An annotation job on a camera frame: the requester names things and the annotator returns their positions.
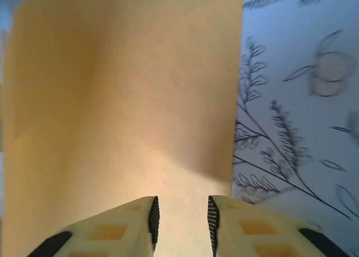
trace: floral patterned surface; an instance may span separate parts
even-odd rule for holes
[[[0,29],[22,0],[0,0]],[[233,197],[359,256],[358,0],[245,0]]]

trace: yellow paper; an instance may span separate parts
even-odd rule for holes
[[[230,194],[242,0],[30,0],[4,62],[3,256],[158,195],[157,257],[210,256]]]

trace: paper sheet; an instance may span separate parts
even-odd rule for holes
[[[159,195],[156,256],[210,256],[230,194],[241,0],[30,0],[4,62],[3,255]]]

